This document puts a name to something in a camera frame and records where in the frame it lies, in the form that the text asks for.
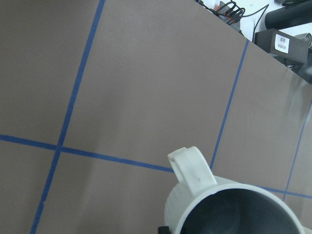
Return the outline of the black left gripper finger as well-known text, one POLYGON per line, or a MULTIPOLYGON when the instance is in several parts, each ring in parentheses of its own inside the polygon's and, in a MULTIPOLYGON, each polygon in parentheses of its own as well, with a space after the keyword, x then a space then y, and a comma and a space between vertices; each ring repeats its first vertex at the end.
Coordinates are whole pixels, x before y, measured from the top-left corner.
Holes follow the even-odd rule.
POLYGON ((169 226, 160 226, 157 229, 158 234, 171 234, 169 226))

